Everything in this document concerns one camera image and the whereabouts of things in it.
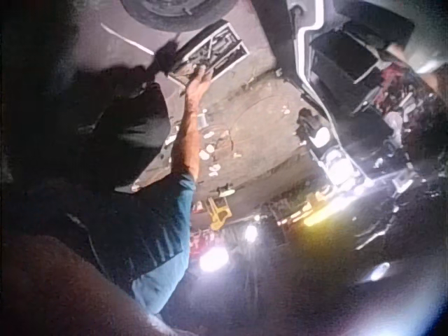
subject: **man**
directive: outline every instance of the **man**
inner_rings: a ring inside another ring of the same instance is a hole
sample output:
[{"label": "man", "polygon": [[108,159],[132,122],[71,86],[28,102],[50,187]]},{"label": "man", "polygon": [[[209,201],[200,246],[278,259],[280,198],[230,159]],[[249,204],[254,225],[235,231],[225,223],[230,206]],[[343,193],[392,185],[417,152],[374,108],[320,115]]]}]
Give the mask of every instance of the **man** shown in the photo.
[{"label": "man", "polygon": [[[201,66],[187,86],[185,111],[168,176],[135,194],[63,181],[45,183],[28,192],[25,200],[15,202],[19,207],[11,211],[9,227],[15,232],[52,236],[64,242],[148,313],[158,313],[188,266],[190,208],[200,166],[197,114],[211,77],[212,72],[206,73]],[[142,102],[148,103],[143,110],[139,108]],[[152,148],[151,137],[160,132],[160,123],[166,120],[166,105],[154,83],[147,84],[131,100],[114,104],[99,121],[87,155],[91,160],[85,161],[96,174],[100,173],[98,167],[114,170],[130,162],[147,164],[141,154]],[[149,111],[148,106],[157,107],[157,111]],[[105,161],[118,160],[115,166],[113,162],[111,167],[105,167],[103,162],[95,161],[104,158],[101,149],[107,150]],[[117,154],[123,156],[121,161]],[[135,175],[135,169],[122,169],[122,173],[125,171]]]}]

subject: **garage floor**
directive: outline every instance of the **garage floor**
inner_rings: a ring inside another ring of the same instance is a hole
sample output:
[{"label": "garage floor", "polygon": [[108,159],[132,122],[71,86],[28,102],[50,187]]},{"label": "garage floor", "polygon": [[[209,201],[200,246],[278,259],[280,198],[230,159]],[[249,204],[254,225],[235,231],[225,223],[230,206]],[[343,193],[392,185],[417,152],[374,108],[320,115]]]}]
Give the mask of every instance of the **garage floor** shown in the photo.
[{"label": "garage floor", "polygon": [[[152,56],[110,34],[104,26],[152,51],[175,37],[175,33],[138,23],[124,11],[119,0],[79,1],[78,9],[74,59],[79,69],[100,71],[116,65],[133,67],[152,62]],[[202,133],[214,132],[202,145],[205,148],[212,144],[216,151],[202,161],[196,198],[217,196],[218,187],[231,183],[237,189],[236,194],[228,197],[234,220],[304,178],[312,165],[303,156],[305,152],[298,149],[295,136],[297,114],[306,103],[300,99],[300,92],[281,78],[281,70],[276,72],[276,59],[252,3],[239,1],[224,19],[232,24],[250,55],[213,83],[202,102],[209,124]],[[181,46],[197,32],[182,33],[178,38]],[[167,100],[174,134],[183,112],[181,89],[162,75],[157,81]],[[143,184],[168,174],[170,150],[170,146],[163,150],[142,174]],[[296,168],[290,168],[286,175],[268,178],[271,169],[291,158],[297,162],[297,156],[302,159]],[[220,165],[218,175],[210,177],[209,168],[216,164]],[[208,225],[207,216],[193,216],[192,221]]]}]

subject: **tire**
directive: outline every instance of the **tire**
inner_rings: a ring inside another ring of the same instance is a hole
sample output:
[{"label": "tire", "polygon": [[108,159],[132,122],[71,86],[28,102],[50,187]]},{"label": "tire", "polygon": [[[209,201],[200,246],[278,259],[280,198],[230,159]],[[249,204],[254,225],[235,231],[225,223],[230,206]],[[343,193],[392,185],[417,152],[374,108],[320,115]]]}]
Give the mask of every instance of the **tire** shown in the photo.
[{"label": "tire", "polygon": [[121,0],[125,10],[143,25],[165,32],[189,32],[201,29],[221,19],[238,0],[202,0],[202,3],[182,15],[164,15],[151,10],[148,0]]}]

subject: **blue shirt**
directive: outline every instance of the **blue shirt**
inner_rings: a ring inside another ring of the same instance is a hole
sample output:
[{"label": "blue shirt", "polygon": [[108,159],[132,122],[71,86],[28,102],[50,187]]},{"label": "blue shirt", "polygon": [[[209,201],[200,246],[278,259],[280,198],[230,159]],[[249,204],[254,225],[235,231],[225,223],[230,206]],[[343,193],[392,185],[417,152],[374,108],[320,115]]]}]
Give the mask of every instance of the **blue shirt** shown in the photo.
[{"label": "blue shirt", "polygon": [[[20,203],[15,219],[26,233],[62,240],[156,314],[188,267],[194,191],[189,174],[169,174],[132,195],[45,184]],[[74,241],[73,230],[88,239]]]}]

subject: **wheel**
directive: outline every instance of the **wheel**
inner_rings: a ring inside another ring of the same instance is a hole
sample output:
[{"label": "wheel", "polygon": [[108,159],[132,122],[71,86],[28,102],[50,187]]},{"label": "wheel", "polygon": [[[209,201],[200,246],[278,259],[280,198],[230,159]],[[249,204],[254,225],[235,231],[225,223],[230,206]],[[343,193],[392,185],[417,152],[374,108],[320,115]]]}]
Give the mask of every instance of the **wheel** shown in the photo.
[{"label": "wheel", "polygon": [[166,32],[188,32],[214,23],[238,0],[121,0],[135,20]]}]

